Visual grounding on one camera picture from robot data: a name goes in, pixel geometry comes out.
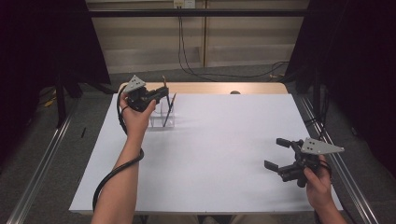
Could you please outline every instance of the white tabletop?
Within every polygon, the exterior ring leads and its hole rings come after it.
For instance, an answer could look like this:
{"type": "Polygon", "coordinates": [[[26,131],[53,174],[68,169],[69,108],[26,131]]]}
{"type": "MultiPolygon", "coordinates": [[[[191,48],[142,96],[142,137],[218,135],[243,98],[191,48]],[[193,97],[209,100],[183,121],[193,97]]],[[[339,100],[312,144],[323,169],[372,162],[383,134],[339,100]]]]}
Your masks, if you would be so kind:
{"type": "MultiPolygon", "coordinates": [[[[115,95],[70,206],[92,212],[92,195],[126,139],[115,95]]],[[[263,161],[294,162],[278,137],[308,137],[289,94],[178,94],[175,127],[148,128],[140,162],[136,213],[248,214],[312,211],[305,189],[282,182],[263,161]]],[[[341,205],[333,192],[337,207],[341,205]]]]}

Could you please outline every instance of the aluminum rail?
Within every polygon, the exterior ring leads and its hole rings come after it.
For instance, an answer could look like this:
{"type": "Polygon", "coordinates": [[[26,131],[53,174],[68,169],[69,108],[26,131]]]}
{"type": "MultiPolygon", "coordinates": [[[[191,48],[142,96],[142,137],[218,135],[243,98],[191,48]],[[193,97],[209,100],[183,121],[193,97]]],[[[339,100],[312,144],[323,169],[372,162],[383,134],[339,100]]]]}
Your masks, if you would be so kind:
{"type": "Polygon", "coordinates": [[[35,200],[35,196],[40,190],[47,171],[50,168],[52,160],[56,155],[58,147],[64,138],[64,134],[66,133],[67,128],[70,124],[71,117],[76,112],[78,102],[79,100],[76,100],[72,104],[70,113],[66,117],[64,123],[60,128],[56,129],[49,143],[49,146],[47,147],[47,150],[44,153],[43,158],[41,159],[41,162],[38,164],[32,179],[30,180],[20,200],[12,211],[11,216],[7,221],[7,224],[21,224],[25,220],[29,209],[32,206],[32,203],[35,200]]]}
{"type": "Polygon", "coordinates": [[[307,9],[91,9],[68,12],[91,17],[310,17],[331,16],[332,12],[307,9]]]}
{"type": "MultiPolygon", "coordinates": [[[[304,109],[308,113],[309,118],[313,119],[314,113],[311,102],[306,97],[303,97],[302,103],[304,109]]],[[[315,122],[314,127],[318,132],[318,134],[320,134],[320,130],[323,127],[322,124],[319,122],[315,122]]],[[[330,138],[329,134],[326,131],[323,132],[323,141],[333,145],[332,139],[330,138]]],[[[334,154],[330,154],[329,156],[332,160],[335,169],[340,175],[341,180],[343,181],[346,190],[348,191],[353,203],[358,209],[358,212],[361,214],[361,218],[363,219],[364,223],[367,224],[379,223],[375,217],[372,208],[370,207],[370,204],[368,204],[367,199],[361,192],[361,189],[356,184],[355,179],[352,177],[352,174],[347,169],[347,166],[344,163],[344,160],[342,159],[341,155],[339,153],[334,153],[334,154]]]]}

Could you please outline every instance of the black rod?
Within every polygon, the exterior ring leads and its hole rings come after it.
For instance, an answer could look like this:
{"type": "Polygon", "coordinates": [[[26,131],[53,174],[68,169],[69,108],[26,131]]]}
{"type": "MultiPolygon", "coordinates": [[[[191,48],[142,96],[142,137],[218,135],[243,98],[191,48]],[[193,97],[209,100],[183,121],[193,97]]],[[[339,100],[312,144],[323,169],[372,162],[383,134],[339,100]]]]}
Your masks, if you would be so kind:
{"type": "Polygon", "coordinates": [[[106,17],[307,17],[330,11],[306,9],[91,9],[93,18],[106,17]]]}

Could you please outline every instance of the black cable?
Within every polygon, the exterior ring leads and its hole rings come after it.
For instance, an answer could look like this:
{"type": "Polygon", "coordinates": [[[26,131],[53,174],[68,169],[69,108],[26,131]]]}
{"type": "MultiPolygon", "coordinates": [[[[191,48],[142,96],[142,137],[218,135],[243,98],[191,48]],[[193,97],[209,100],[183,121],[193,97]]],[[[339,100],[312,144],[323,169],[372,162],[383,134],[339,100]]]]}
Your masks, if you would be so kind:
{"type": "Polygon", "coordinates": [[[190,75],[193,75],[193,76],[196,76],[198,78],[205,79],[205,80],[209,80],[209,81],[212,81],[212,82],[216,82],[216,80],[213,80],[213,79],[208,78],[208,77],[200,77],[200,76],[198,76],[197,74],[195,74],[191,70],[191,68],[189,66],[189,62],[187,61],[186,50],[185,50],[185,47],[184,47],[184,37],[183,37],[183,26],[182,26],[182,24],[183,24],[183,22],[182,22],[181,17],[178,17],[178,54],[177,54],[177,56],[178,56],[178,63],[180,65],[180,68],[187,74],[190,74],[190,75]],[[181,59],[180,59],[181,43],[183,44],[183,51],[184,51],[184,57],[185,57],[185,60],[186,60],[186,65],[189,67],[190,72],[186,71],[186,69],[181,64],[181,59]]]}
{"type": "Polygon", "coordinates": [[[273,78],[274,78],[274,71],[275,71],[275,69],[274,69],[274,66],[276,65],[276,64],[278,64],[278,63],[280,63],[280,65],[283,65],[283,64],[285,64],[285,63],[289,63],[289,62],[277,62],[277,63],[273,63],[272,65],[271,65],[271,71],[272,71],[272,75],[270,76],[270,79],[268,80],[268,82],[271,82],[272,80],[273,80],[273,78]]]}
{"type": "Polygon", "coordinates": [[[277,68],[279,68],[280,66],[282,66],[284,63],[288,63],[288,62],[277,62],[277,63],[274,63],[274,64],[272,65],[272,69],[271,69],[270,71],[265,72],[265,73],[262,73],[262,74],[254,75],[254,76],[247,76],[247,77],[246,77],[246,76],[238,76],[238,75],[228,75],[228,74],[215,74],[215,73],[200,73],[200,74],[197,74],[197,73],[195,73],[195,72],[190,68],[189,62],[188,62],[188,60],[187,60],[187,55],[186,55],[186,50],[185,50],[185,45],[184,45],[183,20],[182,20],[181,17],[178,17],[178,24],[179,24],[179,27],[178,27],[178,29],[179,29],[179,37],[178,37],[178,62],[179,62],[180,68],[181,68],[185,73],[187,73],[187,74],[190,74],[190,75],[193,75],[193,76],[196,76],[196,77],[199,77],[199,78],[203,78],[203,79],[206,79],[206,80],[209,80],[209,81],[213,81],[213,82],[217,82],[217,81],[214,80],[214,79],[208,78],[208,77],[201,77],[201,76],[245,77],[245,78],[263,77],[263,76],[265,76],[265,75],[274,73],[274,71],[275,71],[277,68]],[[184,54],[184,59],[185,59],[185,61],[186,61],[186,65],[187,65],[187,67],[189,68],[190,71],[187,71],[187,70],[182,66],[182,64],[181,64],[181,59],[180,59],[181,46],[182,46],[182,48],[183,48],[183,54],[184,54]]]}
{"type": "MultiPolygon", "coordinates": [[[[122,129],[125,131],[125,133],[127,133],[127,129],[125,126],[125,123],[123,121],[122,118],[122,112],[120,111],[120,96],[122,95],[123,90],[125,89],[126,86],[122,87],[120,89],[119,92],[119,96],[117,97],[117,113],[119,115],[119,121],[120,121],[120,125],[122,127],[122,129]]],[[[93,211],[95,210],[98,198],[99,198],[99,194],[102,191],[103,186],[107,183],[108,180],[110,180],[113,176],[115,176],[116,174],[118,174],[119,172],[125,170],[126,168],[136,164],[137,162],[141,161],[143,158],[145,157],[145,152],[143,151],[142,148],[140,148],[140,152],[139,152],[139,156],[137,156],[136,158],[134,158],[131,161],[127,161],[125,162],[123,165],[117,167],[116,169],[112,170],[107,176],[105,176],[105,178],[103,178],[103,180],[99,183],[98,187],[96,188],[95,193],[93,194],[93,199],[92,199],[92,209],[93,211]]]]}

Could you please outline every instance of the wrist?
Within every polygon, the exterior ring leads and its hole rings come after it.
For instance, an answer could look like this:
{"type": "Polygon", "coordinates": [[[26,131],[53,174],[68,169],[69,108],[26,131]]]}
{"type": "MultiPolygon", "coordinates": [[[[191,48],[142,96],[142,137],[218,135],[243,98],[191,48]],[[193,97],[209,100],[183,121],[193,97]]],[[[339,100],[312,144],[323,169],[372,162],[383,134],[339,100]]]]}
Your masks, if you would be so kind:
{"type": "Polygon", "coordinates": [[[342,216],[333,202],[323,206],[314,207],[323,224],[343,223],[342,216]]]}

